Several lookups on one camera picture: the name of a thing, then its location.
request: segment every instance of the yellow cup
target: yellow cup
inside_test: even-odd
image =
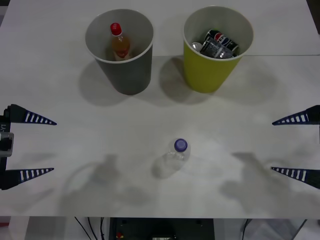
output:
[[[203,42],[207,32],[217,29],[239,45],[238,56],[215,59],[204,56],[191,47]],[[216,91],[226,80],[239,60],[251,46],[254,30],[250,22],[239,12],[223,7],[208,6],[192,13],[183,26],[183,55],[185,80],[200,93]]]

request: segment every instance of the purple bottle cap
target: purple bottle cap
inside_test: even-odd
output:
[[[179,153],[183,153],[187,149],[187,147],[188,147],[187,141],[182,138],[179,138],[174,143],[174,149]]]

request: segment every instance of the orange bottle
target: orange bottle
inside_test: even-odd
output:
[[[112,33],[111,47],[116,61],[131,59],[130,40],[122,33],[119,23],[112,23],[110,26]]]

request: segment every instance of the gray cup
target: gray cup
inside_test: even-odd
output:
[[[110,25],[119,23],[130,39],[131,59],[115,61]],[[147,88],[151,79],[154,28],[138,11],[115,9],[98,15],[88,26],[85,43],[101,69],[122,94],[134,95]]]

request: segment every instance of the crushed can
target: crushed can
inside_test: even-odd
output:
[[[239,48],[239,45],[237,43],[232,41],[230,38],[228,38],[218,30],[209,30],[205,35],[204,40],[206,40],[208,37],[211,37],[218,43],[221,43],[223,46],[226,46],[226,48],[231,50],[232,52],[235,52]]]
[[[206,38],[200,53],[214,59],[230,59],[237,56],[234,52],[220,42],[214,40],[211,36]]]

